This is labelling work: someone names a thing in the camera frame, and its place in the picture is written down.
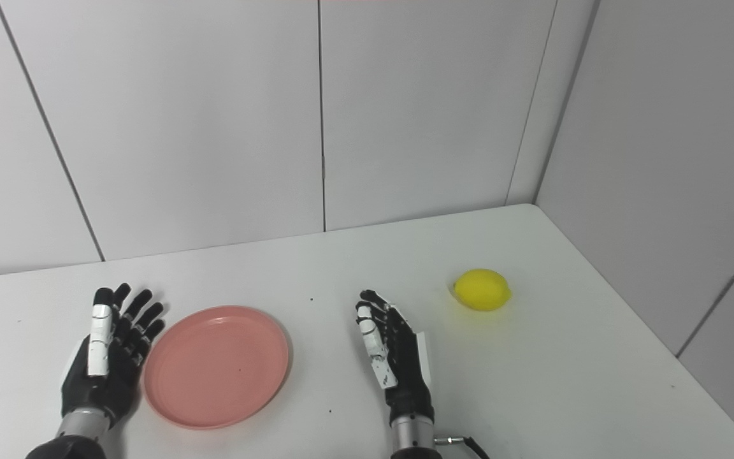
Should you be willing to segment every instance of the white finger segment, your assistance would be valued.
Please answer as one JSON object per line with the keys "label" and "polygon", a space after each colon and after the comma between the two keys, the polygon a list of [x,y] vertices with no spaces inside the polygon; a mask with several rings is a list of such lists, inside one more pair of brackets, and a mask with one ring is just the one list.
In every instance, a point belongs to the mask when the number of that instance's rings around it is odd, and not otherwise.
{"label": "white finger segment", "polygon": [[367,305],[359,306],[357,311],[359,329],[361,329],[361,337],[364,339],[367,354],[370,355],[370,366],[373,368],[378,384],[382,389],[388,389],[398,386],[398,380],[387,362],[387,346],[384,345],[381,333],[378,331],[376,323],[373,322],[371,309]]}
{"label": "white finger segment", "polygon": [[112,334],[112,309],[108,305],[92,306],[90,349],[87,355],[87,375],[105,377],[110,373],[108,349]]}

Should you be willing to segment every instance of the black finger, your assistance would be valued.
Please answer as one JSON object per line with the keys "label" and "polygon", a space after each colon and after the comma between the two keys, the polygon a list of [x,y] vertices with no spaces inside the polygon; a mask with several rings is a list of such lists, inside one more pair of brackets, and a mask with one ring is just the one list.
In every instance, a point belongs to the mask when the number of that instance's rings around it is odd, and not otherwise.
{"label": "black finger", "polygon": [[113,304],[114,294],[111,288],[101,287],[96,291],[96,296],[92,299],[93,305],[107,305],[110,306],[112,316],[112,327],[111,332],[115,330],[115,323],[119,319],[119,310]]}
{"label": "black finger", "polygon": [[113,291],[108,287],[101,287],[96,291],[96,297],[92,299],[93,305],[112,305]]}
{"label": "black finger", "polygon": [[127,334],[132,328],[132,322],[134,322],[135,316],[138,315],[143,306],[145,306],[151,299],[152,292],[149,291],[148,288],[141,291],[141,293],[138,293],[138,295],[134,297],[134,300],[132,300],[129,306],[126,307],[126,311],[123,313],[123,316],[120,317],[119,322],[115,326],[113,340],[116,340],[118,344],[125,342]]}
{"label": "black finger", "polygon": [[118,288],[115,289],[115,305],[120,310],[120,308],[123,307],[123,300],[126,299],[127,296],[129,296],[130,291],[132,291],[132,287],[130,287],[126,282],[123,282]]}
{"label": "black finger", "polygon": [[143,332],[146,330],[146,327],[149,326],[149,323],[152,322],[152,320],[157,319],[158,316],[163,312],[163,305],[160,303],[155,303],[151,306],[149,306],[149,309],[143,313],[142,316],[140,316],[140,319],[137,320],[137,322],[132,326],[132,329],[129,331],[129,336],[126,337],[126,344],[124,347],[128,349],[129,351],[132,351],[135,347],[137,347],[138,342],[140,342],[140,338],[143,336]]}
{"label": "black finger", "polygon": [[146,327],[149,326],[149,323],[152,323],[152,320],[157,319],[158,316],[163,312],[163,305],[160,303],[155,303],[151,306],[149,306],[149,309],[143,312],[142,316],[140,316],[140,319],[137,320],[137,322],[134,323],[134,328],[139,328],[142,332],[143,330],[146,330]]}
{"label": "black finger", "polygon": [[162,319],[158,319],[152,322],[152,325],[149,325],[146,331],[143,332],[143,336],[140,337],[140,340],[132,353],[132,360],[134,360],[136,364],[140,365],[143,363],[143,360],[145,360],[146,356],[149,354],[149,349],[152,348],[152,342],[155,337],[163,331],[164,326],[166,326],[166,323],[164,323]]}
{"label": "black finger", "polygon": [[141,293],[138,293],[134,297],[134,300],[129,304],[129,307],[124,311],[123,316],[129,316],[130,322],[134,320],[134,317],[138,315],[143,306],[152,299],[152,292],[148,288],[145,288]]}
{"label": "black finger", "polygon": [[375,290],[362,290],[361,299],[367,300],[367,302],[373,302],[377,305],[387,305],[387,302],[375,292]]}

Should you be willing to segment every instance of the cable connector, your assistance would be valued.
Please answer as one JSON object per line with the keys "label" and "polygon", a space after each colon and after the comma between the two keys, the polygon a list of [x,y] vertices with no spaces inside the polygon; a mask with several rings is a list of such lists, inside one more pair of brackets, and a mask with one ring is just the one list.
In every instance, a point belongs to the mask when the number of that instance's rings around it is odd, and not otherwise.
{"label": "cable connector", "polygon": [[436,437],[435,438],[436,446],[443,446],[443,445],[449,445],[449,444],[461,444],[462,442],[466,442],[465,437]]}

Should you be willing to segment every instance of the pink plate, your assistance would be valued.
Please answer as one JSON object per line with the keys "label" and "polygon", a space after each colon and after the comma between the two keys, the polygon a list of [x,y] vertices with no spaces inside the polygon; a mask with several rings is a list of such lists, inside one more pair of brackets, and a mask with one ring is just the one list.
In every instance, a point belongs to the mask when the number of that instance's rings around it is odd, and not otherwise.
{"label": "pink plate", "polygon": [[143,373],[157,414],[187,429],[242,421],[273,398],[288,370],[288,342],[273,319],[244,306],[218,306],[175,323]]}

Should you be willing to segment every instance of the silver metal forearm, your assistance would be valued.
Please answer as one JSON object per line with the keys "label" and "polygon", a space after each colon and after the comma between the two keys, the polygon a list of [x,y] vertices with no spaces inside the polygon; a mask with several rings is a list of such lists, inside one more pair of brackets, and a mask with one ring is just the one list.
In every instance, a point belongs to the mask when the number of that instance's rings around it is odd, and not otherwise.
{"label": "silver metal forearm", "polygon": [[64,416],[56,437],[78,435],[97,442],[109,429],[110,417],[107,416],[107,413],[99,409],[84,407],[74,409]]}
{"label": "silver metal forearm", "polygon": [[435,428],[432,420],[426,416],[411,414],[399,416],[390,423],[392,428],[392,450],[406,448],[435,447]]}

